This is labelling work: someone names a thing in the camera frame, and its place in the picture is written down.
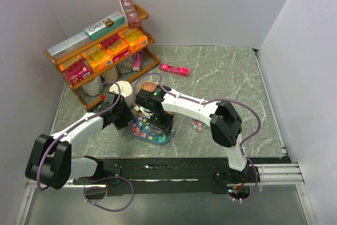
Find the silver metal scoop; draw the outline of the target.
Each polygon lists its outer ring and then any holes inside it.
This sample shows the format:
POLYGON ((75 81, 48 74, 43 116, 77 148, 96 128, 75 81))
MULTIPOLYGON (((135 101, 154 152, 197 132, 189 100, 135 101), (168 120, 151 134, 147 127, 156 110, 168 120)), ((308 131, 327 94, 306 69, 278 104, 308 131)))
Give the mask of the silver metal scoop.
POLYGON ((156 126, 151 126, 148 131, 150 134, 163 136, 165 132, 156 126))

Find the blue tin of star candies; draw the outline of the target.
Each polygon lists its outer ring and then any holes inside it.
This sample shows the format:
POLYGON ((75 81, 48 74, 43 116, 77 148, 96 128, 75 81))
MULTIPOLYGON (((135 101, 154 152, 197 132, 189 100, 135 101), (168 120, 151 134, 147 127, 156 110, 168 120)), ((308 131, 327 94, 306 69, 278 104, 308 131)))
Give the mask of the blue tin of star candies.
POLYGON ((143 141, 157 145, 166 145, 171 139, 171 135, 159 135, 151 133, 150 130, 153 126, 153 124, 148 122, 147 118, 137 116, 131 125, 131 132, 134 136, 140 138, 143 141))

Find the clear plastic jar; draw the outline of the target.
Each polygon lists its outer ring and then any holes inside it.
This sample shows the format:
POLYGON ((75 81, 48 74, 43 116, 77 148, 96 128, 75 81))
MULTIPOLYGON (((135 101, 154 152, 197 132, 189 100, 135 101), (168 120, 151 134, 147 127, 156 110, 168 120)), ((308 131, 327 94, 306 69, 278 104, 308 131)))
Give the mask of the clear plastic jar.
POLYGON ((202 132, 205 130, 205 128, 207 127, 207 125, 197 119, 192 119, 192 129, 198 132, 202 132))

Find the pink tin of lollipops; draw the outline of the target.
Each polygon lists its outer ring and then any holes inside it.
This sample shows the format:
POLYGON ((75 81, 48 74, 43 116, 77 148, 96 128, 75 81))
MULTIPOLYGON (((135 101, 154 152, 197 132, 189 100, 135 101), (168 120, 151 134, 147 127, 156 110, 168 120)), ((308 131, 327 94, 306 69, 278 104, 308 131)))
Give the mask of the pink tin of lollipops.
POLYGON ((144 108, 142 106, 134 106, 133 107, 135 114, 139 115, 139 116, 144 116, 147 117, 146 114, 144 114, 144 108))

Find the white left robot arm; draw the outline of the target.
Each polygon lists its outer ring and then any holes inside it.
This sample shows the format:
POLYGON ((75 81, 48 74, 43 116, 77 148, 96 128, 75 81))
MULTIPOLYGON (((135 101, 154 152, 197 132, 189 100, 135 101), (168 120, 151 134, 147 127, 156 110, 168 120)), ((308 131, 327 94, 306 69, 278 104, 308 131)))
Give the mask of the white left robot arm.
POLYGON ((33 145, 25 176, 37 186, 60 189, 68 180, 87 178, 98 184, 104 178, 104 163, 92 156, 72 158, 75 148, 109 125, 128 126, 134 115, 122 95, 108 92, 94 112, 87 112, 67 129, 39 135, 33 145))

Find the pink tin of gummies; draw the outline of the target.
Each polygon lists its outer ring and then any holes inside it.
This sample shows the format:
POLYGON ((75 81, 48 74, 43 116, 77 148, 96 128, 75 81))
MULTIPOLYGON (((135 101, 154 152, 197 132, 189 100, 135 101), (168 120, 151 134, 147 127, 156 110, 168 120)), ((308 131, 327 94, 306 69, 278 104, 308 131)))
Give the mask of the pink tin of gummies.
POLYGON ((147 97, 150 93, 152 93, 158 86, 158 83, 145 81, 143 82, 137 92, 137 96, 147 97))

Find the white paper roll on shelf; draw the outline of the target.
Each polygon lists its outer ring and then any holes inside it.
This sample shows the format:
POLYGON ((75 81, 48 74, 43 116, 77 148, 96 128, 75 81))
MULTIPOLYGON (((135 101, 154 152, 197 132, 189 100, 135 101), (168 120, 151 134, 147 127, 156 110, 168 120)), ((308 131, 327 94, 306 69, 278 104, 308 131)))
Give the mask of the white paper roll on shelf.
POLYGON ((95 77, 91 81, 82 85, 82 89, 89 96, 96 96, 100 93, 100 87, 102 85, 102 79, 100 76, 95 77))

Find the printed paper roll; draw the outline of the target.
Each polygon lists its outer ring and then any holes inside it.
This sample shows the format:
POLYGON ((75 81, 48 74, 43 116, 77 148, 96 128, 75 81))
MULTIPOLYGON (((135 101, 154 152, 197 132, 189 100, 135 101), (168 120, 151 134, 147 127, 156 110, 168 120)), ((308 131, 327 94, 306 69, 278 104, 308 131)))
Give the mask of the printed paper roll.
POLYGON ((116 65, 120 74, 126 74, 133 70, 133 58, 130 56, 116 65))

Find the wooden three-tier shelf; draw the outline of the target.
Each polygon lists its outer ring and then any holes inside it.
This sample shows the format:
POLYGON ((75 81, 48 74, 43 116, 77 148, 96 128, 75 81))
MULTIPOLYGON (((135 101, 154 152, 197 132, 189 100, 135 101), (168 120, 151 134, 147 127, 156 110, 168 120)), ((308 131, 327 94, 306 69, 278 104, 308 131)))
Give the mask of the wooden three-tier shelf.
POLYGON ((154 37, 142 26, 128 34, 125 34, 126 30, 127 24, 123 24, 94 41, 86 42, 76 50, 66 47, 63 41, 59 46, 67 52, 62 56, 57 56, 51 48, 44 51, 70 90, 88 111, 101 101, 97 91, 88 92, 89 85, 94 86, 95 82, 101 80, 102 74, 108 73, 114 66, 128 58, 132 59, 137 52, 150 57, 154 62, 142 67, 127 80, 132 82, 160 64, 160 59, 148 48, 155 42, 154 37))

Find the pink slim box upright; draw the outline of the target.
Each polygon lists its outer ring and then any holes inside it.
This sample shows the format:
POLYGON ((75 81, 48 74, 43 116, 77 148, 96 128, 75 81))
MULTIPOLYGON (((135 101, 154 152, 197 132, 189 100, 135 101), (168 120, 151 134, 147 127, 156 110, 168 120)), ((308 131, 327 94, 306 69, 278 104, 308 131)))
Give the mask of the pink slim box upright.
POLYGON ((142 51, 139 51, 133 55, 133 65, 132 70, 134 72, 139 72, 142 65, 142 51))

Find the pink sponge box left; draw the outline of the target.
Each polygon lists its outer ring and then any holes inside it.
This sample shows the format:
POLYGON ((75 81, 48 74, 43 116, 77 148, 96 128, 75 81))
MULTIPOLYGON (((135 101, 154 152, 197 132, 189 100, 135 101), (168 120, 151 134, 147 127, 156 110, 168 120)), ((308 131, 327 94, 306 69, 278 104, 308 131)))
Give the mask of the pink sponge box left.
POLYGON ((92 70, 85 64, 79 55, 70 58, 60 64, 59 67, 72 85, 75 85, 92 75, 92 70))

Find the orange sponge box right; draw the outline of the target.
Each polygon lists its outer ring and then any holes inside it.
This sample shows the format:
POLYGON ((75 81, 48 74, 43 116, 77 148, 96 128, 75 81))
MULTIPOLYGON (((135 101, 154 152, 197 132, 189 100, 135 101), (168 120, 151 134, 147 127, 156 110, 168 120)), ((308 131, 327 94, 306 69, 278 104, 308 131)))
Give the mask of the orange sponge box right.
POLYGON ((138 28, 126 28, 118 33, 130 48, 131 52, 135 52, 148 44, 147 36, 138 28))

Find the silver long box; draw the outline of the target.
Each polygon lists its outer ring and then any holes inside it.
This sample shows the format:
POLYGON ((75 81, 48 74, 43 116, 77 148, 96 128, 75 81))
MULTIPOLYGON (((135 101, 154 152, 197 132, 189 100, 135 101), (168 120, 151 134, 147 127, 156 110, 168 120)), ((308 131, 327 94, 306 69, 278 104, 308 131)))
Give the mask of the silver long box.
POLYGON ((90 42, 91 40, 88 37, 88 35, 84 31, 82 31, 52 46, 51 48, 47 49, 47 51, 50 53, 53 59, 59 60, 64 56, 68 55, 69 53, 78 50, 82 46, 87 45, 90 42))

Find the red tall carton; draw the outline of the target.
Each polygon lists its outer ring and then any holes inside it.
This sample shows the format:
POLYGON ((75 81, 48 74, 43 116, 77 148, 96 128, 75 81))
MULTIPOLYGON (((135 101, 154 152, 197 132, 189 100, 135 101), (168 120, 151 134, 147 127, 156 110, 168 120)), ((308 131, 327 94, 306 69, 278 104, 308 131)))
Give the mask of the red tall carton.
POLYGON ((141 28, 140 18, 132 0, 119 0, 128 28, 141 28))

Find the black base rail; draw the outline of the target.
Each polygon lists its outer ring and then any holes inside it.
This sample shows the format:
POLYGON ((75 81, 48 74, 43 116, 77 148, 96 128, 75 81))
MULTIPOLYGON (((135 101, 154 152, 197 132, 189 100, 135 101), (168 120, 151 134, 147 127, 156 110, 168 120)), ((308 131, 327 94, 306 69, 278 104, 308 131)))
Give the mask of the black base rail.
POLYGON ((255 181, 249 168, 242 176, 230 171, 227 158, 102 158, 99 173, 88 179, 74 179, 75 185, 101 184, 109 196, 129 193, 227 194, 228 184, 255 181))

